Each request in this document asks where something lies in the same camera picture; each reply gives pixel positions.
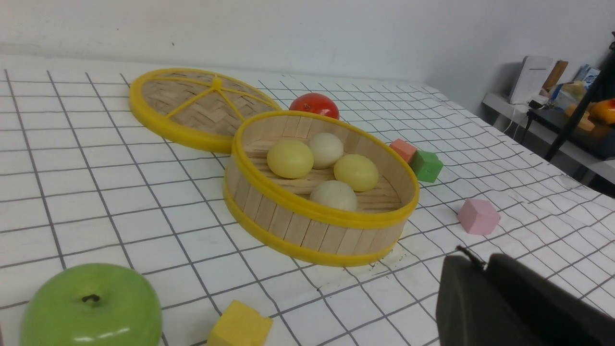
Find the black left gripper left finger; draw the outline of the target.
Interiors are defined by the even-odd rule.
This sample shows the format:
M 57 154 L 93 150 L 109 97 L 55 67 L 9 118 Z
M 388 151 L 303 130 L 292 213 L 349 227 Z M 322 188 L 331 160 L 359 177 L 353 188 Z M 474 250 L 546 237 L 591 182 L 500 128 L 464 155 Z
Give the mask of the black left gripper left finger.
M 436 324 L 442 346 L 532 346 L 534 335 L 485 276 L 486 263 L 463 246 L 446 256 Z

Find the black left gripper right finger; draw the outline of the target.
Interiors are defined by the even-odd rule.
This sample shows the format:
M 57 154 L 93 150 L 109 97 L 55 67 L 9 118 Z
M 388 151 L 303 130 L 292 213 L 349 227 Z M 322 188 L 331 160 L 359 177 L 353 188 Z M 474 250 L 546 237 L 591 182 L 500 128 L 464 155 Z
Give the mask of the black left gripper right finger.
M 508 255 L 490 256 L 485 270 L 503 300 L 548 346 L 612 346 L 614 318 Z

